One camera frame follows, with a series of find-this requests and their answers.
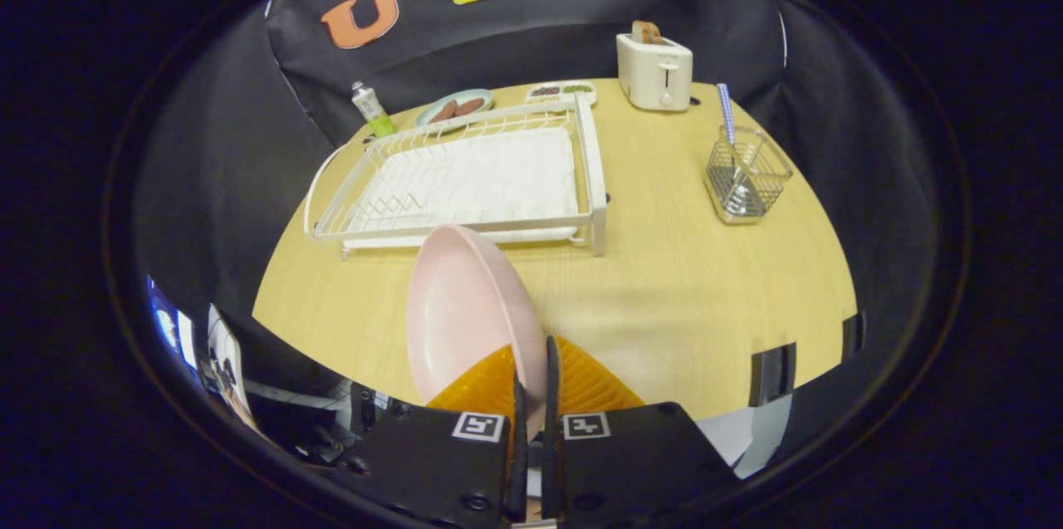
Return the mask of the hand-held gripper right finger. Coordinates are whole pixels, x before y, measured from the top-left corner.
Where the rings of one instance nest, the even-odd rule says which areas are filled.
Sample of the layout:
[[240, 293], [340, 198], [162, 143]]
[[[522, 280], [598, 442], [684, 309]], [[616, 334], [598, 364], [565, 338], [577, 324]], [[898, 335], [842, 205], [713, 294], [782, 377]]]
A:
[[566, 414], [561, 344], [546, 341], [542, 515], [559, 527], [690, 527], [740, 479], [676, 403]]

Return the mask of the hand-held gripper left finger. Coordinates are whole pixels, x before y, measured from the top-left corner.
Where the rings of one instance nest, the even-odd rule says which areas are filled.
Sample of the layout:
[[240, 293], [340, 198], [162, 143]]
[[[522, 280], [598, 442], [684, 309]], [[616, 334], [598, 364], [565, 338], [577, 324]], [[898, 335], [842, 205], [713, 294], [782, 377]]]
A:
[[422, 528], [506, 528], [527, 517], [527, 391], [514, 351], [491, 352], [429, 405], [395, 403], [331, 480]]

